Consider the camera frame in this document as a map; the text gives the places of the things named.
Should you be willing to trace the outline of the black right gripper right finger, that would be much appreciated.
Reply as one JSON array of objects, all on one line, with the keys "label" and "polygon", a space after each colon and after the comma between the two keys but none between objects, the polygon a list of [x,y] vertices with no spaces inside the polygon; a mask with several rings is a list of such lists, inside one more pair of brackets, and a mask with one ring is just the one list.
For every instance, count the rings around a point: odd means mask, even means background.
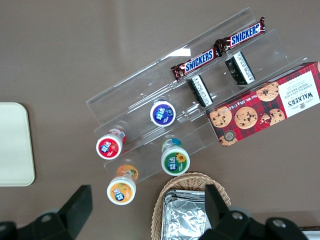
[{"label": "black right gripper right finger", "polygon": [[230,210],[213,184],[205,186],[205,211],[213,230],[219,232],[227,231]]}]

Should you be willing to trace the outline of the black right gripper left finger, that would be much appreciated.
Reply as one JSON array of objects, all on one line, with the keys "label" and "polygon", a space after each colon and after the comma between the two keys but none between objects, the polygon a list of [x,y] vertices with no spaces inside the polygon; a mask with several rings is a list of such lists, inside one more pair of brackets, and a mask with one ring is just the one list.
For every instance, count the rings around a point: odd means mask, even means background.
[{"label": "black right gripper left finger", "polygon": [[71,240],[75,240],[93,211],[92,187],[81,185],[58,211]]}]

